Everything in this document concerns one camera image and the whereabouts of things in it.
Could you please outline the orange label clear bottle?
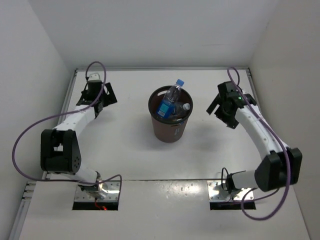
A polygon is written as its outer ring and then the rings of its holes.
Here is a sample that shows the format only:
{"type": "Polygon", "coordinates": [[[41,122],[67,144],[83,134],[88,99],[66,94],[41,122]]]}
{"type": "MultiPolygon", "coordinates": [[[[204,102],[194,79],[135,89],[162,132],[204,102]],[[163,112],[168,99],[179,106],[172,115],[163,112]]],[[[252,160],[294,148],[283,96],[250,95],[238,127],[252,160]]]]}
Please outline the orange label clear bottle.
{"type": "Polygon", "coordinates": [[[184,118],[191,109],[190,103],[177,102],[175,104],[172,115],[174,118],[184,118]]]}

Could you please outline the blue label water bottle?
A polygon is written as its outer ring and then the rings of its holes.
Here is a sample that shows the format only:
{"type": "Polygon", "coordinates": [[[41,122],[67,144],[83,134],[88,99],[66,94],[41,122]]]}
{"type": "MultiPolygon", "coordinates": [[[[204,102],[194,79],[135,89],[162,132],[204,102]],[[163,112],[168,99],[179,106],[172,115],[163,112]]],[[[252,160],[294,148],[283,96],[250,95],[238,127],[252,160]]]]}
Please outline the blue label water bottle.
{"type": "Polygon", "coordinates": [[[181,95],[184,83],[183,80],[178,79],[176,83],[167,90],[156,111],[156,114],[160,118],[167,119],[172,114],[181,95]]]}

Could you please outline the brown plastic waste bin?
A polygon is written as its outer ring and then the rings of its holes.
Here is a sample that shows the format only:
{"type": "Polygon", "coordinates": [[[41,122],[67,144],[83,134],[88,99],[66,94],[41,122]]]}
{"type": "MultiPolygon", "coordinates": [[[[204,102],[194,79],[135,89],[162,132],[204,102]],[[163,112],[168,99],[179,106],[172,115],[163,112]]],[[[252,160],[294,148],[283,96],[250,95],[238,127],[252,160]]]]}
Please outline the brown plastic waste bin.
{"type": "Polygon", "coordinates": [[[158,106],[165,95],[164,93],[166,93],[170,87],[170,85],[165,85],[156,89],[150,95],[148,100],[148,111],[151,116],[154,135],[164,143],[174,143],[182,137],[189,117],[194,108],[192,97],[186,90],[182,89],[178,101],[182,103],[189,103],[190,110],[185,114],[184,117],[180,117],[179,120],[176,121],[169,121],[167,119],[160,118],[156,114],[156,110],[158,109],[158,106]]]}

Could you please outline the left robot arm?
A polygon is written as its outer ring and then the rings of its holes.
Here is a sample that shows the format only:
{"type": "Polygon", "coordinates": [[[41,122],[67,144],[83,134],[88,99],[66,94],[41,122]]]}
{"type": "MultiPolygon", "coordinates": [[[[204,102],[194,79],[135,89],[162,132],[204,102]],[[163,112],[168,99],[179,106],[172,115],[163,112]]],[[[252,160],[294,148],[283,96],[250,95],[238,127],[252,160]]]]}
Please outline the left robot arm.
{"type": "Polygon", "coordinates": [[[45,129],[41,133],[41,169],[76,181],[83,192],[94,198],[104,198],[107,190],[104,183],[98,183],[101,175],[82,165],[78,137],[104,107],[116,102],[109,82],[103,84],[101,80],[88,80],[73,113],[53,129],[45,129]]]}

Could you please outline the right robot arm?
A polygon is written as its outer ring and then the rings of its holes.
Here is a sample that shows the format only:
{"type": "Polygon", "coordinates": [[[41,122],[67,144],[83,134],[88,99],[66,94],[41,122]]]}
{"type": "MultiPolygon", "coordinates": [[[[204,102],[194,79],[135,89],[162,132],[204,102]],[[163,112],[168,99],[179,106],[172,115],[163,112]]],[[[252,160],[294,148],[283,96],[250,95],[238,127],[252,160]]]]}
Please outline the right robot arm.
{"type": "Polygon", "coordinates": [[[295,185],[300,175],[302,152],[272,135],[269,124],[250,94],[241,95],[231,81],[223,82],[217,88],[218,94],[207,113],[214,113],[231,129],[242,125],[261,157],[257,169],[229,173],[225,180],[226,190],[233,193],[242,188],[256,188],[268,192],[286,184],[295,185]]]}

